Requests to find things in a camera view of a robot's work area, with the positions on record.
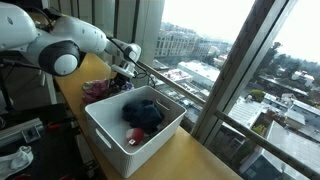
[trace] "wooden countertop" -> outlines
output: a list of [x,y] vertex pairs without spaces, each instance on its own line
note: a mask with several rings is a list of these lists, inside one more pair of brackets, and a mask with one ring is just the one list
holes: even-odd
[[[78,117],[78,124],[103,174],[109,180],[124,179],[105,158],[88,135],[82,85],[86,81],[111,77],[111,68],[94,54],[87,54],[81,67],[66,77],[56,77],[72,112]],[[203,147],[181,127],[145,164],[128,179],[130,180],[207,180],[241,179],[222,161]]]

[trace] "storage bin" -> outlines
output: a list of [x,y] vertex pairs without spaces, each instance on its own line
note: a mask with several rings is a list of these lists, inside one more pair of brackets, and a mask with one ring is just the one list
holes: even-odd
[[[153,100],[165,115],[158,126],[162,129],[147,142],[128,145],[126,131],[131,129],[123,120],[122,107],[144,99]],[[107,159],[124,178],[132,175],[176,132],[186,109],[149,86],[131,90],[85,107],[89,135]]]

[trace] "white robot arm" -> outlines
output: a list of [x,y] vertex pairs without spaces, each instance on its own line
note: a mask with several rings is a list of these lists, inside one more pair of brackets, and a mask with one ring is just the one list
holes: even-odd
[[62,16],[50,32],[37,29],[21,8],[0,2],[0,52],[20,51],[31,63],[55,75],[66,76],[78,66],[80,52],[107,53],[124,60],[112,69],[133,78],[141,48],[118,39],[107,38],[97,27],[74,17]]

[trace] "sky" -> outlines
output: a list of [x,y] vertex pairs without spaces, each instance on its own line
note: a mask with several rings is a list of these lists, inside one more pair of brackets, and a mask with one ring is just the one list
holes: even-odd
[[[234,41],[254,0],[166,0],[162,21]],[[320,63],[320,0],[298,0],[275,41],[279,52]]]

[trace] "blue cloth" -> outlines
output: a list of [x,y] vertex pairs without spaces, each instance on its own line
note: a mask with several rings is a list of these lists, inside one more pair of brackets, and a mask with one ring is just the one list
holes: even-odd
[[163,121],[164,115],[152,100],[145,99],[123,106],[122,118],[130,122],[132,128],[141,128],[145,133],[151,134],[158,130],[157,126]]

